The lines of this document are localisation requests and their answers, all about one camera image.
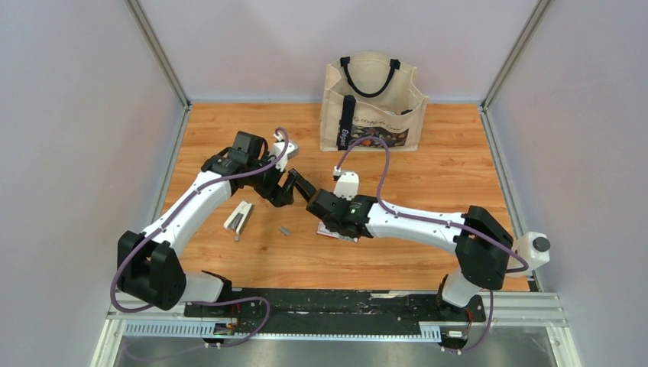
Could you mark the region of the black stapler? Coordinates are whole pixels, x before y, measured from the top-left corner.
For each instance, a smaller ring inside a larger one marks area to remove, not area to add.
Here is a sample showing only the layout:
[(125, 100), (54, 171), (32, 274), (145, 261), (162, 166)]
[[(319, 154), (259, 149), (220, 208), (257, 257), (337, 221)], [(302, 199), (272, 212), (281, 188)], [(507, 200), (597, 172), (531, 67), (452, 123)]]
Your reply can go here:
[(296, 189), (306, 202), (309, 202), (315, 196), (317, 191), (317, 189), (295, 169), (288, 171), (287, 184), (288, 192), (290, 194), (293, 194), (293, 190)]

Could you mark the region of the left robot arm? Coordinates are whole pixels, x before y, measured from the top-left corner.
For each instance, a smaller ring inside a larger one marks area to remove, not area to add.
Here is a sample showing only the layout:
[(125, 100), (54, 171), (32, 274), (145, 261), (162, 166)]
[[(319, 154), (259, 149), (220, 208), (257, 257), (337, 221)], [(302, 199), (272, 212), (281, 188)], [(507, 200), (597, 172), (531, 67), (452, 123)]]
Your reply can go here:
[(211, 156), (201, 166), (185, 193), (159, 219), (140, 232), (126, 231), (118, 240), (117, 271), (110, 286), (112, 306), (121, 312), (118, 292), (152, 307), (169, 310), (180, 302), (204, 304), (215, 317), (229, 314), (234, 297), (224, 290), (223, 277), (207, 272), (185, 272), (180, 256), (208, 217), (237, 190), (249, 186), (262, 197), (282, 206), (273, 193), (296, 156), (298, 147), (288, 131), (276, 128), (273, 143), (247, 132), (238, 132), (233, 144)]

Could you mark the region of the white stapler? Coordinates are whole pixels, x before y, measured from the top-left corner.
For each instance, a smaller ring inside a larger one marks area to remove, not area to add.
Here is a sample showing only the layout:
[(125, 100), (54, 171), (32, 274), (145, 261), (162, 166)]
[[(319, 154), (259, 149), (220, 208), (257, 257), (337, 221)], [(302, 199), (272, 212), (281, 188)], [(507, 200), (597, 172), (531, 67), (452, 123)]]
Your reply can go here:
[(250, 215), (253, 213), (254, 204), (247, 201), (241, 201), (230, 216), (224, 221), (223, 227), (225, 230), (234, 233), (234, 240), (238, 242), (243, 233)]

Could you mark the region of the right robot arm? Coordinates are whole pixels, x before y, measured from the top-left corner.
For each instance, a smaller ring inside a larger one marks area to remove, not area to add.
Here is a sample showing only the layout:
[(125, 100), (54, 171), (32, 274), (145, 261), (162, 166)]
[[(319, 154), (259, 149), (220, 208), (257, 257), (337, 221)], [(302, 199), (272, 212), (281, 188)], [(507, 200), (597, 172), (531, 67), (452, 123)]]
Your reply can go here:
[(455, 320), (479, 291), (499, 291), (512, 256), (511, 234), (480, 206), (464, 213), (434, 213), (398, 206), (375, 196), (351, 199), (319, 189), (306, 209), (325, 227), (349, 238), (402, 239), (442, 249), (457, 258), (436, 298), (437, 313)]

